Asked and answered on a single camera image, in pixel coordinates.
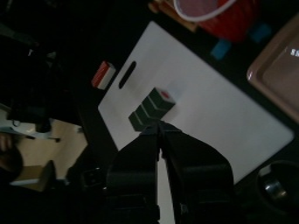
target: green block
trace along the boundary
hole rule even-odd
[[[145,113],[147,114],[149,117],[152,117],[154,120],[160,120],[165,113],[168,112],[168,110],[164,109],[158,109],[154,104],[152,103],[152,101],[149,100],[149,97],[146,96],[142,100],[142,106],[143,106],[143,110]]]
[[[153,124],[158,119],[157,118],[152,118],[150,116],[147,116],[145,109],[142,108],[142,105],[139,105],[134,111],[139,122],[143,125],[150,125]]]
[[[168,94],[166,91],[161,90],[160,88],[154,88],[147,97],[150,98],[153,105],[161,109],[169,111],[170,108],[173,107],[173,98]]]
[[[137,116],[135,116],[135,112],[133,112],[133,113],[130,114],[130,116],[127,117],[127,120],[129,120],[129,122],[130,122],[130,124],[131,124],[131,126],[133,126],[134,131],[142,131],[142,130],[143,130],[145,125],[142,125],[142,124],[139,123],[139,121],[138,121],[138,119],[137,119]]]

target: pink object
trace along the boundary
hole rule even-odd
[[[299,123],[299,14],[269,41],[246,70],[248,82]]]

